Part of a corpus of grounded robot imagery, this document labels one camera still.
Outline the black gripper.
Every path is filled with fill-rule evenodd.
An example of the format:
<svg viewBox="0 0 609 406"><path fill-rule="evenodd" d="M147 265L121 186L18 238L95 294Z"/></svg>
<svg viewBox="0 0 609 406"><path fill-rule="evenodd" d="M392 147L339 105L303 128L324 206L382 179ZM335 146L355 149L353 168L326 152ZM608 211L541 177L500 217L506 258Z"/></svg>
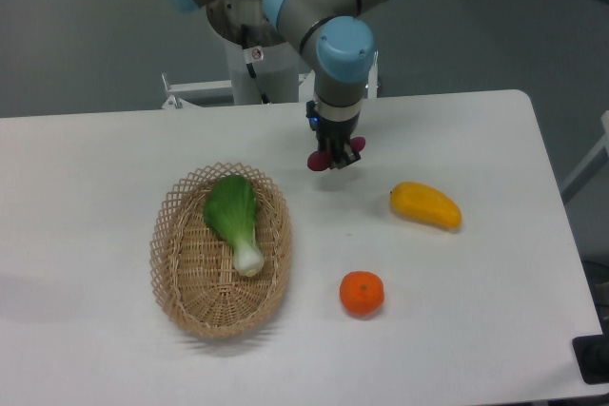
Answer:
<svg viewBox="0 0 609 406"><path fill-rule="evenodd" d="M312 100L306 103L305 109L324 164L329 164L331 169L342 169L361 159L362 140L351 139L359 122L361 102L333 106Z"/></svg>

